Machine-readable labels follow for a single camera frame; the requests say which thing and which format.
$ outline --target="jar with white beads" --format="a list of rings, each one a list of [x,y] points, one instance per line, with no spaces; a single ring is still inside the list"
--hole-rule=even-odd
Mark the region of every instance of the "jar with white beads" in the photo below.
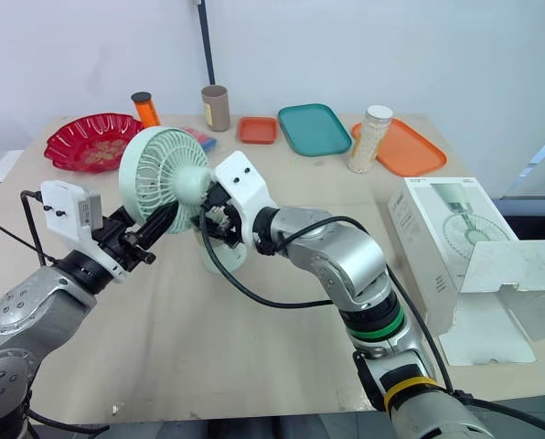
[[[370,105],[356,139],[349,153],[347,167],[359,174],[368,172],[376,159],[380,141],[389,129],[393,112],[384,105]]]

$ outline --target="floor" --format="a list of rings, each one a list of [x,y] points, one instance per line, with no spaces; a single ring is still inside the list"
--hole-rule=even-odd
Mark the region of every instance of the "floor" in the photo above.
[[[545,420],[545,396],[503,402]],[[475,411],[496,439],[545,439],[545,432],[501,414]],[[78,434],[65,434],[38,426],[41,439],[78,439]],[[353,412],[321,415],[285,416],[226,420],[208,425],[206,421],[183,423],[116,424],[99,439],[395,439],[389,418],[379,412]]]

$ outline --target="white cardboard box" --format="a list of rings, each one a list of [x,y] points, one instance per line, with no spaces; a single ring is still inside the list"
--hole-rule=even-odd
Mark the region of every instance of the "white cardboard box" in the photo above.
[[[475,178],[405,178],[389,212],[450,364],[534,361],[545,241],[519,241]]]

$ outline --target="teal tray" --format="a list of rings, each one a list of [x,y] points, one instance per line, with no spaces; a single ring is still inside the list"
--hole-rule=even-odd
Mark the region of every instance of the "teal tray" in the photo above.
[[[310,157],[341,154],[352,145],[344,125],[322,103],[285,107],[278,117],[289,145],[297,154]]]

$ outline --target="orange tray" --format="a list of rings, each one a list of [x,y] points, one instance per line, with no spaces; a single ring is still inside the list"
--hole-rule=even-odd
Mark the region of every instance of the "orange tray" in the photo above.
[[[242,117],[238,122],[238,137],[245,144],[273,144],[277,131],[273,117]]]
[[[359,136],[360,125],[357,123],[352,127],[352,137]],[[422,176],[447,163],[447,156],[441,149],[398,119],[392,119],[376,158],[400,177]]]

